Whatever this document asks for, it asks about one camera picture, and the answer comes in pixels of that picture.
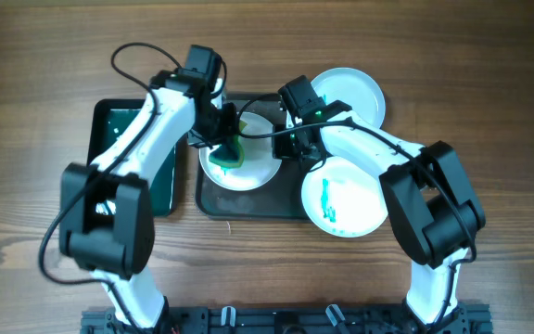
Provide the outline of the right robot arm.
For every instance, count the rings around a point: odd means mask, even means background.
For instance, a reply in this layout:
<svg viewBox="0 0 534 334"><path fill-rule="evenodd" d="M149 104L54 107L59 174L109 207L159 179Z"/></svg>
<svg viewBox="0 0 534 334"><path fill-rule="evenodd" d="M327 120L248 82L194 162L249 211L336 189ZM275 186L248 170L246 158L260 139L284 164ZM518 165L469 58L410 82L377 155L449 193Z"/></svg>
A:
<svg viewBox="0 0 534 334"><path fill-rule="evenodd" d="M318 90L306 76L278 91L286 127L273 134L277 157L314 157L302 182L305 212L342 237L390 221L412 261L405 298L409 316L439 332L456 316L461 267L477 259L486 216L458 155L443 141L430 146L383 131L366 109Z"/></svg>

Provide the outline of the light blue plate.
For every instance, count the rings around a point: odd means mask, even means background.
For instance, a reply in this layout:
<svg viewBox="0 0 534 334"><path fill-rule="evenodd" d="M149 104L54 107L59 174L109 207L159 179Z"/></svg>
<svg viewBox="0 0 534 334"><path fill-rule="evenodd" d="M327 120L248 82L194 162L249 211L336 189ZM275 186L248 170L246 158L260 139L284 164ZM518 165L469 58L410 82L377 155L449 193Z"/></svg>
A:
<svg viewBox="0 0 534 334"><path fill-rule="evenodd" d="M380 129L386 115L386 101L376 81L363 71L353 68L334 68L324 71L311 80L311 87L326 106L340 101L352 107L339 112L328 122L340 122L347 118L365 126L367 123Z"/></svg>

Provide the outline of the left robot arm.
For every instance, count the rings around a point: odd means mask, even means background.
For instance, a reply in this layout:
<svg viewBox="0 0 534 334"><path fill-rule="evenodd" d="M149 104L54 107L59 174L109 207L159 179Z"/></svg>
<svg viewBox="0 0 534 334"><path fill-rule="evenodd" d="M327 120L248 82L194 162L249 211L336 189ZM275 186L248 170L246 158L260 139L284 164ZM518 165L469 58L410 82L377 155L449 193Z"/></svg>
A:
<svg viewBox="0 0 534 334"><path fill-rule="evenodd" d="M121 138L61 176L52 224L59 250L90 272L87 283L105 286L121 331L170 330L167 299L147 267L155 241L150 186L183 136L195 148L211 148L234 133L235 110L221 102L226 75L217 52L191 45L184 64L144 84L144 105Z"/></svg>

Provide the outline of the white plate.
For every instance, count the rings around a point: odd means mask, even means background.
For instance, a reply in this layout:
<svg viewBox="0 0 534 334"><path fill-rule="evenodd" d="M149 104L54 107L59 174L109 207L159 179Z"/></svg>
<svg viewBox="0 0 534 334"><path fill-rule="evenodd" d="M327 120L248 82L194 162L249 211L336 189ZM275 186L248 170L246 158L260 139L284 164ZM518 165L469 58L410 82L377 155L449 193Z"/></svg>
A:
<svg viewBox="0 0 534 334"><path fill-rule="evenodd" d="M241 137L242 164L236 168L221 167L210 162L213 149L201 148L198 156L204 174L215 184L234 191L249 191L265 185L278 172L282 161L273 157L270 138L248 139Z"/></svg>
<svg viewBox="0 0 534 334"><path fill-rule="evenodd" d="M304 177L300 196L310 220L336 237L365 236L388 217L375 178L340 157L312 168Z"/></svg>

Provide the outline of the green yellow sponge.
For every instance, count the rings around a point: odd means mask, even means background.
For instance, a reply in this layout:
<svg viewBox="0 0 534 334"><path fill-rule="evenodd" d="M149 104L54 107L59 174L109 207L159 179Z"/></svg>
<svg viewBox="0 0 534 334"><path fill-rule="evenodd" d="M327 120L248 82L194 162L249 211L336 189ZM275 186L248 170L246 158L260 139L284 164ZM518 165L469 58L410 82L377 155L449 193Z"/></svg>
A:
<svg viewBox="0 0 534 334"><path fill-rule="evenodd" d="M225 169L240 168L245 153L239 142L239 135L232 135L209 154L209 162Z"/></svg>

